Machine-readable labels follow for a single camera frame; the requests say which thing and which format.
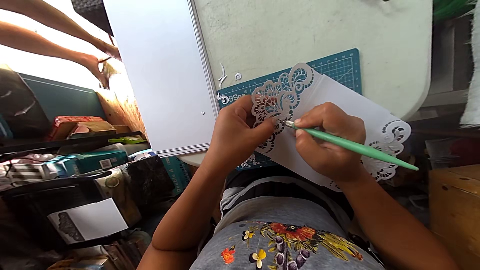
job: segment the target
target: wooden surface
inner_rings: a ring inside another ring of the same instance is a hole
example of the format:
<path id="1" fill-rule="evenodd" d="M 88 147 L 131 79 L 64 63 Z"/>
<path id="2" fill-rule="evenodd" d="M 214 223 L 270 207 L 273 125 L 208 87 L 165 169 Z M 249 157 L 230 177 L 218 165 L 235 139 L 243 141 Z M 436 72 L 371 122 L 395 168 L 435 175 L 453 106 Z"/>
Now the wooden surface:
<path id="1" fill-rule="evenodd" d="M 431 230 L 462 269 L 480 265 L 480 165 L 430 171 Z"/>
<path id="2" fill-rule="evenodd" d="M 110 90 L 99 89 L 96 93 L 110 124 L 126 125 L 132 131 L 146 134 L 133 91 L 115 90 L 115 87 L 111 87 Z"/>

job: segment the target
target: intricate paper cutting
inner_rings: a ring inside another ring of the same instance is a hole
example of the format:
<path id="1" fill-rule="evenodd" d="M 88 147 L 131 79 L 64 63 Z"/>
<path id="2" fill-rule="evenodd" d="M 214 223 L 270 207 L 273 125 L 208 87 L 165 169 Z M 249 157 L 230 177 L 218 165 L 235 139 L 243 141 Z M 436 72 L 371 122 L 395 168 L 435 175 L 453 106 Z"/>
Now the intricate paper cutting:
<path id="1" fill-rule="evenodd" d="M 407 123 L 401 120 L 393 120 L 382 127 L 378 140 L 370 142 L 368 145 L 389 155 L 397 156 L 403 151 L 402 143 L 410 136 L 410 132 L 411 128 Z M 361 157 L 361 162 L 377 181 L 392 178 L 395 175 L 395 169 L 398 167 L 398 165 L 366 156 Z"/>
<path id="2" fill-rule="evenodd" d="M 255 89 L 252 94 L 252 115 L 256 117 L 256 122 L 253 126 L 258 126 L 270 117 L 277 120 L 292 120 L 294 115 L 298 118 L 314 105 L 332 101 L 350 115 L 364 115 L 367 130 L 365 145 L 393 156 L 401 153 L 404 148 L 402 143 L 410 136 L 410 126 L 381 106 L 350 91 L 344 86 L 338 86 L 331 78 L 313 71 L 307 64 L 299 63 L 289 73 L 282 73 L 277 80 L 266 81 L 263 86 Z M 275 162 L 285 163 L 284 166 L 290 166 L 289 169 L 296 171 L 298 163 L 292 162 L 292 159 L 280 158 L 285 151 L 293 151 L 294 148 L 284 147 L 283 144 L 279 149 L 275 148 L 275 141 L 283 131 L 284 126 L 278 123 L 273 135 L 263 142 L 257 151 L 266 154 Z M 294 144 L 294 141 L 287 140 L 284 135 L 281 137 L 282 143 Z M 377 181 L 395 175 L 397 165 L 365 156 L 362 156 L 361 162 Z M 328 182 L 318 180 L 317 183 L 339 191 L 335 182 L 331 180 Z"/>
<path id="3" fill-rule="evenodd" d="M 293 110 L 300 104 L 300 96 L 313 83 L 313 71 L 306 64 L 297 64 L 290 73 L 282 73 L 277 81 L 266 81 L 263 86 L 257 87 L 252 94 L 252 115 L 258 126 L 265 119 L 273 117 L 277 120 L 291 120 Z M 273 135 L 257 149 L 260 153 L 268 153 L 274 147 L 275 137 L 280 134 L 284 126 L 275 125 Z"/>

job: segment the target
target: cutting mat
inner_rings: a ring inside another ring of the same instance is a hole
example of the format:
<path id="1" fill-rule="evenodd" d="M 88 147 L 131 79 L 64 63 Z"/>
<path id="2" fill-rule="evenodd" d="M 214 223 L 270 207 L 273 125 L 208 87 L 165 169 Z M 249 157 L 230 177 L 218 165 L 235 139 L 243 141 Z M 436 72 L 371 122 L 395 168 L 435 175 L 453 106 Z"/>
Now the cutting mat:
<path id="1" fill-rule="evenodd" d="M 332 54 L 307 63 L 316 72 L 325 74 L 337 82 L 345 85 L 353 91 L 362 94 L 360 75 L 360 54 L 358 49 L 349 49 L 343 52 Z M 250 81 L 242 82 L 233 86 L 222 88 L 217 93 L 218 105 L 226 107 L 236 101 L 239 97 L 251 95 L 255 88 L 262 86 L 266 81 L 275 81 L 286 72 L 287 68 L 269 75 L 265 75 Z M 237 167 L 237 170 L 248 170 L 266 166 L 276 165 L 269 157 L 254 152 L 248 160 Z"/>

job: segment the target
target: green object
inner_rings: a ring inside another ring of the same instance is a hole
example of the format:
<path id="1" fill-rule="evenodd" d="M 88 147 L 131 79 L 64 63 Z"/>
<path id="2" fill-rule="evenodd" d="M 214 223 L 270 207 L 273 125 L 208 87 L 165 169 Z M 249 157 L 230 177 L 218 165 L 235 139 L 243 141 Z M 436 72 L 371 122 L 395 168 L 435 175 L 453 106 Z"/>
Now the green object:
<path id="1" fill-rule="evenodd" d="M 326 132 L 319 131 L 319 130 L 316 130 L 316 129 L 313 129 L 313 128 L 297 128 L 292 121 L 285 121 L 285 126 L 291 127 L 293 129 L 302 129 L 302 130 L 308 132 L 310 135 L 312 135 L 314 137 L 317 137 L 317 138 L 322 139 L 324 141 L 327 141 L 327 142 L 333 143 L 335 145 L 341 146 L 345 149 L 348 149 L 348 150 L 353 151 L 355 153 L 359 153 L 361 155 L 364 155 L 364 156 L 372 158 L 372 159 L 381 160 L 381 161 L 385 161 L 385 162 L 390 162 L 390 163 L 393 163 L 393 164 L 396 164 L 398 166 L 402 166 L 404 168 L 411 169 L 411 170 L 414 170 L 414 171 L 419 170 L 416 166 L 413 166 L 412 164 L 409 164 L 409 163 L 407 163 L 403 160 L 399 160 L 394 156 L 390 156 L 388 154 L 385 154 L 383 152 L 380 152 L 380 151 L 378 151 L 374 148 L 365 146 L 363 144 L 352 142 L 352 141 L 349 141 L 347 139 L 337 137 L 335 135 L 328 134 Z"/>
<path id="2" fill-rule="evenodd" d="M 138 144 L 142 142 L 146 142 L 147 140 L 140 139 L 135 136 L 128 136 L 128 137 L 120 137 L 120 138 L 113 138 L 113 139 L 108 139 L 109 143 L 124 143 L 127 145 L 133 145 L 133 144 Z"/>
<path id="3" fill-rule="evenodd" d="M 439 22 L 462 16 L 472 10 L 476 3 L 477 0 L 434 0 L 433 21 Z"/>

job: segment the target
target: white panel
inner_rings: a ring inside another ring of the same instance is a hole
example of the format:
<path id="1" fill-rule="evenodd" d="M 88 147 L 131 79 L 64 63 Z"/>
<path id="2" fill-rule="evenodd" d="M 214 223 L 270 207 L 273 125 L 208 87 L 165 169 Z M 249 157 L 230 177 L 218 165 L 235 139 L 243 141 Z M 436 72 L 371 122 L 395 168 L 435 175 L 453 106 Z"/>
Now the white panel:
<path id="1" fill-rule="evenodd" d="M 210 98 L 189 2 L 104 4 L 153 151 L 209 143 L 216 100 Z"/>

